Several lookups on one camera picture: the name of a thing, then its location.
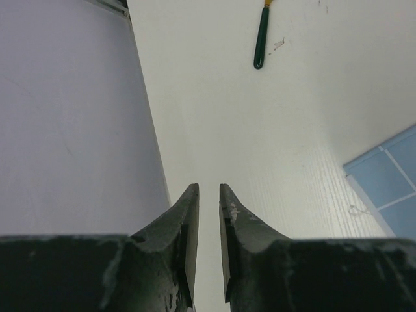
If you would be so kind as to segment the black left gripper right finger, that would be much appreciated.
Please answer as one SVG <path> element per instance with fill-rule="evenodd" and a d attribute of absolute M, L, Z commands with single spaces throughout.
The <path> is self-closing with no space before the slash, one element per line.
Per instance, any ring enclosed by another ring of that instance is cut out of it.
<path fill-rule="evenodd" d="M 290 239 L 220 186 L 225 301 L 232 311 L 414 311 L 415 243 Z"/>

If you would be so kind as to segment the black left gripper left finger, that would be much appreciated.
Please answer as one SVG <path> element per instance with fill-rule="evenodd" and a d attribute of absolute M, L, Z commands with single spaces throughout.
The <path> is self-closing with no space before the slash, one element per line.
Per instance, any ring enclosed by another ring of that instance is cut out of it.
<path fill-rule="evenodd" d="M 1 237 L 2 311 L 193 311 L 199 186 L 133 235 Z"/>

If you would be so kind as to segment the blue checked cloth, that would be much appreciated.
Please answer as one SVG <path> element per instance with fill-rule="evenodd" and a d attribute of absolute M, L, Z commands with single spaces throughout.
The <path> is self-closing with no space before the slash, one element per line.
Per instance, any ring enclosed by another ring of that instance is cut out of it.
<path fill-rule="evenodd" d="M 415 239 L 415 126 L 343 166 L 346 180 L 384 233 Z"/>

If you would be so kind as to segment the orange knife green handle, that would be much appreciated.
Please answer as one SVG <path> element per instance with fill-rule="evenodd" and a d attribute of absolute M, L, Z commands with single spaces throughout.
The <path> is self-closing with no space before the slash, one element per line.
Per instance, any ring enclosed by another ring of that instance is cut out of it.
<path fill-rule="evenodd" d="M 273 0 L 266 0 L 261 12 L 261 18 L 259 22 L 259 28 L 257 32 L 257 40 L 255 45 L 255 53 L 253 66 L 255 69 L 260 70 L 263 67 L 265 62 L 265 49 L 267 43 L 267 33 L 268 33 L 268 21 L 270 15 L 270 6 Z"/>

